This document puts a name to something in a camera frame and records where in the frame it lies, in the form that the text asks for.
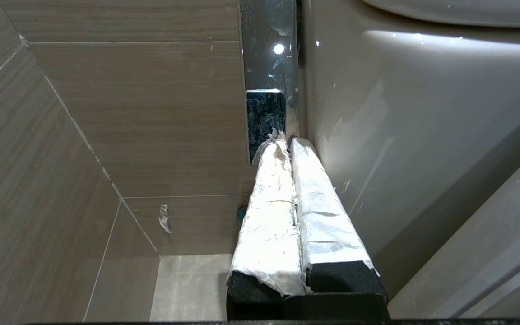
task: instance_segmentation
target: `black foam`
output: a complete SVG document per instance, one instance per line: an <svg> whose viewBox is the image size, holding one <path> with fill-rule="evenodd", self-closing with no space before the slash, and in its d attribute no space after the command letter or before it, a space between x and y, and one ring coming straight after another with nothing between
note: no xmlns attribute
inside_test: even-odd
<svg viewBox="0 0 520 325"><path fill-rule="evenodd" d="M363 261L312 264L306 284L316 293L377 294L388 301L376 272Z"/></svg>
<svg viewBox="0 0 520 325"><path fill-rule="evenodd" d="M314 293L284 301L285 319L390 320L384 298L378 294Z"/></svg>
<svg viewBox="0 0 520 325"><path fill-rule="evenodd" d="M254 276L234 271L227 283L226 315L228 320L282 319L280 293Z"/></svg>

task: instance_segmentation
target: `reflective chrome surface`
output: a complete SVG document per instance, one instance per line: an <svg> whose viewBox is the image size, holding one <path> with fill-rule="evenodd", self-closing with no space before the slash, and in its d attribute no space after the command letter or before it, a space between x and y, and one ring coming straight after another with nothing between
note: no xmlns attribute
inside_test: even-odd
<svg viewBox="0 0 520 325"><path fill-rule="evenodd" d="M296 0L240 0L246 90L286 96L286 133L299 135Z"/></svg>

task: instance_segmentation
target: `dark speckled granite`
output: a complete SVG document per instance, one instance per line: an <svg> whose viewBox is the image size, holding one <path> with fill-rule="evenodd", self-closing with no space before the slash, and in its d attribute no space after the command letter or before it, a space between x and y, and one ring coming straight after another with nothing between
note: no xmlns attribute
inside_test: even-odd
<svg viewBox="0 0 520 325"><path fill-rule="evenodd" d="M236 321L186 321L153 323L117 323L120 325L520 325L515 319L393 319L388 321L362 320L236 320Z"/></svg>
<svg viewBox="0 0 520 325"><path fill-rule="evenodd" d="M251 162L256 150L268 139L273 128L286 132L286 98L283 93L248 92L246 107Z"/></svg>

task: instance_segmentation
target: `bathroom floor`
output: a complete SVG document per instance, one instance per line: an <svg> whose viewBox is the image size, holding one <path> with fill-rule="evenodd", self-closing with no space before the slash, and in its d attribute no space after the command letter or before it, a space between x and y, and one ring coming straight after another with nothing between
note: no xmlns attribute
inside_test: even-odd
<svg viewBox="0 0 520 325"><path fill-rule="evenodd" d="M231 254L163 257L150 321L225 320Z"/></svg>

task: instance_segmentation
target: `beige floor tile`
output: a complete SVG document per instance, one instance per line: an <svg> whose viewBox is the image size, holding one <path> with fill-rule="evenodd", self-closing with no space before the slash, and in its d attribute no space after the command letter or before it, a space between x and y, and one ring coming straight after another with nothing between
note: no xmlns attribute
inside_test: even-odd
<svg viewBox="0 0 520 325"><path fill-rule="evenodd" d="M231 261L229 254L164 257L150 320L225 320Z"/></svg>

